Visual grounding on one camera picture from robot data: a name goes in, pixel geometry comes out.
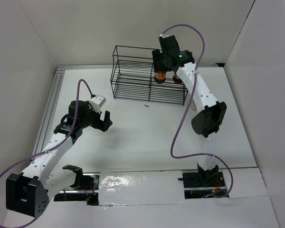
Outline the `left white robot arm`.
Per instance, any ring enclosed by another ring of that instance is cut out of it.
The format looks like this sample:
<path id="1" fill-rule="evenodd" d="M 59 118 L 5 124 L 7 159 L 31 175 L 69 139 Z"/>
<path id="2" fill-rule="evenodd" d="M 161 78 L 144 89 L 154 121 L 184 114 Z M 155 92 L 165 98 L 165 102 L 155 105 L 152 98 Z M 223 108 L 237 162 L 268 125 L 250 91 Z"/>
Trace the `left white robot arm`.
<path id="1" fill-rule="evenodd" d="M 84 185 L 83 170 L 74 165 L 65 165 L 53 173 L 63 155 L 71 149 L 82 135 L 83 129 L 93 127 L 102 132 L 113 124 L 110 112 L 101 119 L 101 107 L 106 99 L 96 95 L 88 101 L 72 101 L 68 113 L 63 116 L 49 143 L 40 156 L 19 174 L 10 174 L 6 180 L 6 208 L 34 218 L 40 217 L 49 201 L 62 189 L 75 190 Z"/>

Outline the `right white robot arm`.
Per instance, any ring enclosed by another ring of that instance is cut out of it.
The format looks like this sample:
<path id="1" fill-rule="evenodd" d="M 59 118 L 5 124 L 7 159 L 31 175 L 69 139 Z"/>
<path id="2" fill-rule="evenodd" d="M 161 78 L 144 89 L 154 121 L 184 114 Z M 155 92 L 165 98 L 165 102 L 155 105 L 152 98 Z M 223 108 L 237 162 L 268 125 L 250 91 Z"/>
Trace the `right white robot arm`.
<path id="1" fill-rule="evenodd" d="M 182 51 L 174 35 L 159 37 L 161 48 L 152 51 L 154 81 L 162 84 L 166 73 L 173 72 L 173 81 L 184 84 L 190 92 L 188 105 L 194 107 L 196 115 L 191 120 L 194 132 L 203 137 L 204 159 L 198 162 L 198 181 L 209 186 L 219 172 L 215 160 L 215 134 L 219 131 L 227 105 L 219 102 L 198 72 L 198 64 L 190 51 Z"/>

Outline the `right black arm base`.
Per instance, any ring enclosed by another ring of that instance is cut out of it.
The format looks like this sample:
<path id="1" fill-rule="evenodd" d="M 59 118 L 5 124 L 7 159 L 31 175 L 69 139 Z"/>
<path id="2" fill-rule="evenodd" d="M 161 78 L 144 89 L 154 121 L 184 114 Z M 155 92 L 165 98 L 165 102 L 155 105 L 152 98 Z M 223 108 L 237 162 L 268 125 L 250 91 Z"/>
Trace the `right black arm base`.
<path id="1" fill-rule="evenodd" d="M 178 178 L 184 187 L 185 199 L 207 199 L 228 197 L 223 173 L 216 165 L 211 170 L 203 170 L 199 165 L 197 171 L 183 172 Z"/>

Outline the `red lid sauce jar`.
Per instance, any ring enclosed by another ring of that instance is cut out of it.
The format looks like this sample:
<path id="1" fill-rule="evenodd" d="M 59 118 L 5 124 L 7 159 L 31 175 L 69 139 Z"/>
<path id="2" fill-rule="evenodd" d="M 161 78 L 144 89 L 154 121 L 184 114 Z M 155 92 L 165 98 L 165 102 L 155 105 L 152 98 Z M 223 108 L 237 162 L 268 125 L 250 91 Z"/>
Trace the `red lid sauce jar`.
<path id="1" fill-rule="evenodd" d="M 176 84 L 182 84 L 183 83 L 183 81 L 177 76 L 177 74 L 174 74 L 172 79 L 173 79 L 174 83 L 176 83 Z"/>
<path id="2" fill-rule="evenodd" d="M 165 72 L 156 72 L 154 74 L 154 81 L 158 84 L 164 83 L 166 80 L 166 73 Z"/>

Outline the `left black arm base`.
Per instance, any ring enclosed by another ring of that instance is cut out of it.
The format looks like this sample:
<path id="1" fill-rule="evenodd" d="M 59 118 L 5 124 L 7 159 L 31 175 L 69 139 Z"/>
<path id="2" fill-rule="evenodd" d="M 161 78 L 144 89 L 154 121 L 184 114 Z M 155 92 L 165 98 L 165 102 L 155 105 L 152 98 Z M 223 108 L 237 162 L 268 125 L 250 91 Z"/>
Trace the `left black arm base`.
<path id="1" fill-rule="evenodd" d="M 66 165 L 62 169 L 64 171 L 72 171 L 75 173 L 75 182 L 58 193 L 54 197 L 54 201 L 85 201 L 89 206 L 98 206 L 100 175 L 83 173 L 81 168 L 73 165 Z"/>

